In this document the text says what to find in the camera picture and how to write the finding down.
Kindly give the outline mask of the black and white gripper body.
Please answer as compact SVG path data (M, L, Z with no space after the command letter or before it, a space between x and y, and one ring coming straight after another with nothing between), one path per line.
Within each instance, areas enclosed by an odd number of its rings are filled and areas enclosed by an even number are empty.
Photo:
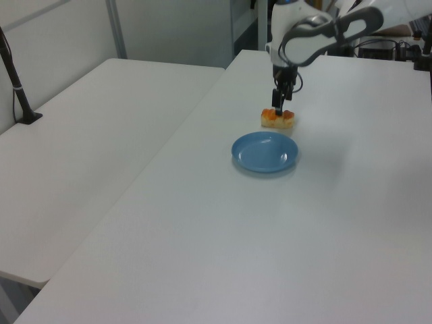
M287 92L288 90L293 91L296 85L296 79L298 76L297 66L281 67L273 65L273 80L277 89Z

